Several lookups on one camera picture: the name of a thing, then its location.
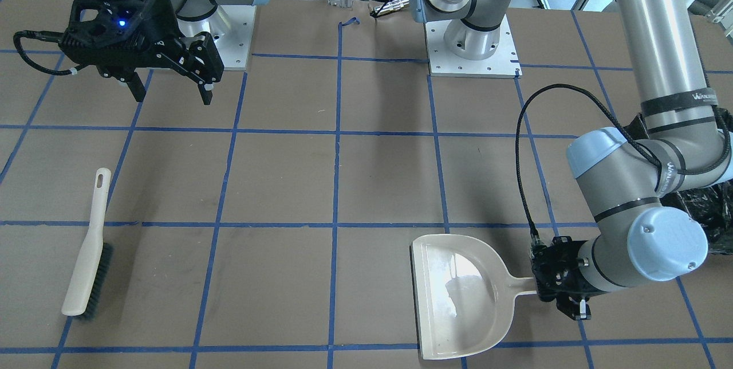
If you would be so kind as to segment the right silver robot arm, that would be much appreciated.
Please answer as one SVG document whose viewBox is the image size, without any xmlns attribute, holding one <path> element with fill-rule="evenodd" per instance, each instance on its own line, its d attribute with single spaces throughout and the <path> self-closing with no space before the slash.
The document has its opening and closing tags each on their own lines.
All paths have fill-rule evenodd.
<svg viewBox="0 0 733 369">
<path fill-rule="evenodd" d="M 147 94 L 144 84 L 137 74 L 138 68 L 170 69 L 196 84 L 204 105 L 210 105 L 213 85 L 220 82 L 227 61 L 223 61 L 222 50 L 233 49 L 235 42 L 227 38 L 239 38 L 237 26 L 223 25 L 224 30 L 210 27 L 212 18 L 222 14 L 227 19 L 223 6 L 233 6 L 254 12 L 255 6 L 267 4 L 269 0 L 73 0 L 68 26 L 63 33 L 39 32 L 39 40 L 53 41 L 76 66 L 61 71 L 45 69 L 55 76 L 73 76 L 87 66 L 97 69 L 100 77 L 113 78 L 126 85 L 136 102 L 141 103 Z M 475 14 L 476 2 L 488 4 L 489 11 L 479 13 L 504 14 L 505 8 L 498 8 L 498 0 L 466 0 L 468 8 L 438 8 L 439 2 L 458 2 L 459 0 L 417 0 L 428 3 L 436 12 L 445 11 L 445 19 L 458 12 L 451 19 L 459 21 L 466 30 L 486 31 L 493 35 L 492 23 L 488 29 L 480 29 Z M 97 283 L 105 272 L 97 272 L 99 263 L 107 261 L 107 246 L 103 249 L 100 238 L 96 246 L 83 249 L 82 254 L 91 250 L 92 260 L 82 261 L 81 280 L 77 272 L 73 275 L 70 289 L 63 309 L 67 315 L 94 314 L 100 289 Z M 571 319 L 585 320 L 591 317 L 587 306 L 590 289 L 584 292 L 571 291 L 581 288 L 581 283 L 570 283 L 564 288 L 550 288 L 548 272 L 535 277 L 539 283 L 539 295 L 543 301 L 557 301 L 560 311 Z"/>
</svg>

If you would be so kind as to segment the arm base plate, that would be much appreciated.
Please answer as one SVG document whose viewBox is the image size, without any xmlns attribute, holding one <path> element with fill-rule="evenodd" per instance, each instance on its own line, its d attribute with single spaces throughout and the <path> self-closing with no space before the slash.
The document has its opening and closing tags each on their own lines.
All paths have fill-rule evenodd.
<svg viewBox="0 0 733 369">
<path fill-rule="evenodd" d="M 424 28 L 431 76 L 523 76 L 507 17 L 489 32 L 470 29 L 459 19 L 427 22 Z"/>
<path fill-rule="evenodd" d="M 209 32 L 225 70 L 244 71 L 248 68 L 256 13 L 256 6 L 223 5 L 205 19 L 178 19 L 178 24 L 187 37 Z"/>
</svg>

